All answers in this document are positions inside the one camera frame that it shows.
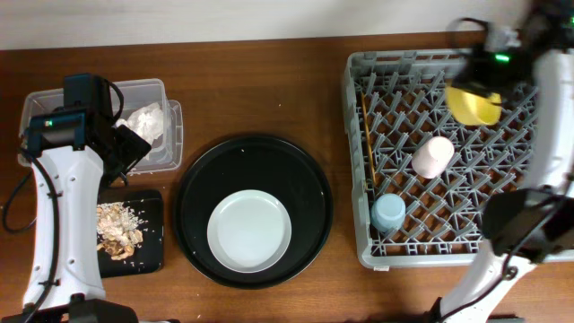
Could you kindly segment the white napkin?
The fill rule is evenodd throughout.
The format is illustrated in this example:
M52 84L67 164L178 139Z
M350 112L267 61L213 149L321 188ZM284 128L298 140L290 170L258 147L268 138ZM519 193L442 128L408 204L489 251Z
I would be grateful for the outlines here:
M116 126L126 126L134 131L148 144L158 139L163 134L163 111L158 102L138 109L128 119L120 118Z

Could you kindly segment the yellow bowl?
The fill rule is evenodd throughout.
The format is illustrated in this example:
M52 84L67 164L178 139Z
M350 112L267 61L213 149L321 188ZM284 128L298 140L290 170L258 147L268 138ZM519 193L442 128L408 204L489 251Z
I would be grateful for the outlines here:
M465 126L492 126L500 120L502 106L498 93L483 97L449 85L445 94L453 118Z

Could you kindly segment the food leftovers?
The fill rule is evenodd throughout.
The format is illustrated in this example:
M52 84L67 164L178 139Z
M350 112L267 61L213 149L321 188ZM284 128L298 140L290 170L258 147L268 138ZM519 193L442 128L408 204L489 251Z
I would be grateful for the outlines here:
M96 215L96 250L103 250L113 261L132 257L144 242L141 226L145 220L122 202L99 204Z

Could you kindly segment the pink cup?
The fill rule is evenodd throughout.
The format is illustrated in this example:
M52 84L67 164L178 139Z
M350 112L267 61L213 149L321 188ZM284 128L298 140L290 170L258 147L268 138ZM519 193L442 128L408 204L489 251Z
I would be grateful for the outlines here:
M447 168L454 152L455 147L448 138L432 137L413 155L413 170L423 178L437 178Z

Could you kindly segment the wooden chopstick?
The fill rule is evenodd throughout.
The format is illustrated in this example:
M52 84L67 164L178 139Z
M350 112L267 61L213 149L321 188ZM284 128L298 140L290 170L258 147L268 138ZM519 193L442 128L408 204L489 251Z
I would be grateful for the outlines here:
M371 176L371 181L373 183L373 187L375 187L378 184L378 181L377 181L377 177L376 177L375 165L374 165L374 160L373 160L373 152L372 152L371 141L370 141L370 128L369 128L369 122L368 122L368 113L367 113L367 109L366 109L366 96L364 93L361 93L361 113L362 113L362 118L363 118L364 129L365 129L364 131L365 131L365 140L366 140L366 145L367 145L367 155L368 155L368 159L369 159L370 176Z

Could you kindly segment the grey plate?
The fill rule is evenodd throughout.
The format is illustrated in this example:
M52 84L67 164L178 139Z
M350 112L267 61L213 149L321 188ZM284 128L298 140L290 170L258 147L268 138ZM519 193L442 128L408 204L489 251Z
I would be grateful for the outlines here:
M261 190L226 196L207 224L215 259L240 274L263 272L284 256L291 242L291 217L283 203Z

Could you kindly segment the blue cup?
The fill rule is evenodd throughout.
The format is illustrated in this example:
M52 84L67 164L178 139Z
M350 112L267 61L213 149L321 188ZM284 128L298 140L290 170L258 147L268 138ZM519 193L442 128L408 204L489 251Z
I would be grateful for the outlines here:
M396 194L380 196L370 209L371 224L379 231L400 229L406 217L404 200Z

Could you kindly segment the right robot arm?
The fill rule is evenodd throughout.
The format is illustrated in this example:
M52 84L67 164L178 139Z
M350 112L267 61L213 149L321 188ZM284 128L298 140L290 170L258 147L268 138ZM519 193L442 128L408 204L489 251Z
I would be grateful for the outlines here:
M445 90L453 117L509 105L518 85L537 89L533 154L521 187L493 195L484 242L465 276L427 314L429 322L485 322L510 289L547 257L573 247L573 3L534 1L520 28L479 21L484 42Z

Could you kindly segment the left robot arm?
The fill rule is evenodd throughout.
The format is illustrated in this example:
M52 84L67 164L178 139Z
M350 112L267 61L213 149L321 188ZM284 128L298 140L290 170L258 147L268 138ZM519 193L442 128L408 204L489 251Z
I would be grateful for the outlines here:
M109 112L58 110L30 119L21 156L35 180L35 248L22 312L8 322L136 322L107 301L96 250L100 189L150 146Z

